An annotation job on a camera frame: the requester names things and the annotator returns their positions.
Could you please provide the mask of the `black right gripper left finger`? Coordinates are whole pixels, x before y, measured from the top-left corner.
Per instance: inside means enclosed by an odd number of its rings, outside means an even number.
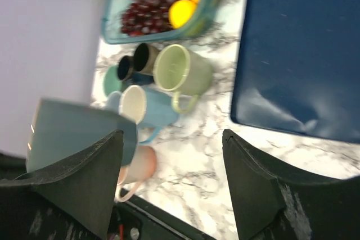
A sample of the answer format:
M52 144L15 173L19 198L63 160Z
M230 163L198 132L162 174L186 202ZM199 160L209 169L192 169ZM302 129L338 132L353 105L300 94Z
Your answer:
M1 239L106 239L123 133L16 179L1 179Z

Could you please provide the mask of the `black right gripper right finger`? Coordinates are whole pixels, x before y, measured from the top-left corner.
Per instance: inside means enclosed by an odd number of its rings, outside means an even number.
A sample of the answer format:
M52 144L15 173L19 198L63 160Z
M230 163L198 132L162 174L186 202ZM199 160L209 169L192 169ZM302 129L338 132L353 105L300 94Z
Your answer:
M239 239L358 239L359 177L294 167L232 130L223 159Z

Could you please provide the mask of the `dark grey faceted mug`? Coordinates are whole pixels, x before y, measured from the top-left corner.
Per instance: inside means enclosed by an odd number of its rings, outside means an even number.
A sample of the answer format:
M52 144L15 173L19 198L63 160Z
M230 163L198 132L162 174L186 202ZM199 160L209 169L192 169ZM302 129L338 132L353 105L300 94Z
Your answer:
M30 173L78 153L115 130L123 132L121 166L127 166L138 146L134 122L112 111L43 98L31 124L26 170Z

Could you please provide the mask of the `pink mug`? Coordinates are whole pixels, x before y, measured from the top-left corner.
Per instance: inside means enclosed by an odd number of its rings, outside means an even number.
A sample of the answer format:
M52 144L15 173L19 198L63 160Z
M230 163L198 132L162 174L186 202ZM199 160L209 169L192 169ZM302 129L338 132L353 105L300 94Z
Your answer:
M141 186L141 184L152 177L157 166L156 152L151 146L138 146L132 162L121 167L119 171L117 187L119 191L126 184L134 184L126 195L121 196L120 193L115 195L118 202L129 200Z

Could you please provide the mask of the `teal green wide mug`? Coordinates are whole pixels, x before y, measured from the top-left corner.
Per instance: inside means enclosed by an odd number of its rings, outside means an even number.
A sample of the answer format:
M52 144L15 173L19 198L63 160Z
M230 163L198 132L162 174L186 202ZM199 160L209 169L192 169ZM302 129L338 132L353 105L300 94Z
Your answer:
M103 92L105 96L109 96L114 91L120 91L122 89L122 81L118 78L117 66L111 66L103 78Z

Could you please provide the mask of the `dark blue small mug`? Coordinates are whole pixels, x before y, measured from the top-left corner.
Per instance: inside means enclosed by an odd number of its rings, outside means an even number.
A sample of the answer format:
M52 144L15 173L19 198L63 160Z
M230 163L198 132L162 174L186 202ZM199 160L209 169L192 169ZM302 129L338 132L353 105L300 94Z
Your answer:
M154 82L153 76L135 71L132 56L123 56L118 62L116 72L118 79L128 84L149 85Z

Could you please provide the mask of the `brown striped mug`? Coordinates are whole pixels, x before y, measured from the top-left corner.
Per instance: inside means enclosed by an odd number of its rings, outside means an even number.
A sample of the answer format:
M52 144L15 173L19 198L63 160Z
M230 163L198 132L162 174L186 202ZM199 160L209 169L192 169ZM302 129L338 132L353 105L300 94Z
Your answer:
M160 50L156 47L148 43L141 43L133 54L135 71L145 75L153 75L154 63L159 53Z

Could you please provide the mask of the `light green mug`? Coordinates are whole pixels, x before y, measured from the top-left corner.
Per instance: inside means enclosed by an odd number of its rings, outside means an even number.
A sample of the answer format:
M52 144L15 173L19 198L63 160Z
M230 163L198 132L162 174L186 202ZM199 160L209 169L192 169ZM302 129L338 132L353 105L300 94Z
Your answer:
M199 97L211 86L213 65L203 56L179 44L160 51L154 63L155 84L174 93L172 108L179 114L190 112Z

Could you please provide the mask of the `pale grey-blue mug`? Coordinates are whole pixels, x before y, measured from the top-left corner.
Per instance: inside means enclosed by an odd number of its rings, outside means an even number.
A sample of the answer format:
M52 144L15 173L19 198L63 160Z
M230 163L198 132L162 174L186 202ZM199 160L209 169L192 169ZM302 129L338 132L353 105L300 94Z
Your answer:
M111 92L107 97L104 109L118 113L121 96L122 96L122 92L120 91Z

